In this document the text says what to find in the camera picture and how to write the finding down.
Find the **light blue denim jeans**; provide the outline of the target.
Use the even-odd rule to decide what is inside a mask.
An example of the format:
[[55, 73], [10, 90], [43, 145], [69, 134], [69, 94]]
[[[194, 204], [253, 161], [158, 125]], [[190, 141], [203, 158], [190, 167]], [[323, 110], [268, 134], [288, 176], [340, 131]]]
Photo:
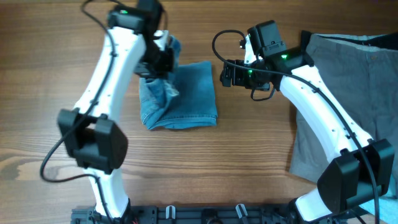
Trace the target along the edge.
[[179, 65], [182, 45], [170, 37], [176, 68], [166, 79], [139, 79], [140, 117], [147, 129], [215, 126], [218, 117], [210, 61]]

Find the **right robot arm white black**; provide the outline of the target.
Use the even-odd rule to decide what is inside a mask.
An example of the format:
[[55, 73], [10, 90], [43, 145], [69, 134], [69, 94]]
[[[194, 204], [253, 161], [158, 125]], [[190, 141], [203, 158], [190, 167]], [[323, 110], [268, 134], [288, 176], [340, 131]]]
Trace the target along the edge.
[[335, 221], [361, 204], [379, 199], [389, 188], [394, 150], [358, 126], [324, 84], [303, 45], [288, 49], [275, 21], [242, 34], [242, 60], [224, 60], [223, 86], [281, 92], [300, 111], [320, 141], [328, 166], [309, 193], [277, 214], [286, 223]]

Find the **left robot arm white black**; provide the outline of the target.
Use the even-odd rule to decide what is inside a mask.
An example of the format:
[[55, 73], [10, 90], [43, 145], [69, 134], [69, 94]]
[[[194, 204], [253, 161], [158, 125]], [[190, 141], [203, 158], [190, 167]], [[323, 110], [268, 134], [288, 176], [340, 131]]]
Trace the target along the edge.
[[158, 1], [117, 4], [104, 25], [103, 49], [93, 76], [72, 110], [61, 110], [58, 127], [67, 154], [91, 182], [96, 203], [75, 210], [73, 223], [132, 223], [130, 199], [121, 177], [128, 140], [118, 122], [131, 77], [166, 78], [175, 66], [167, 20]]

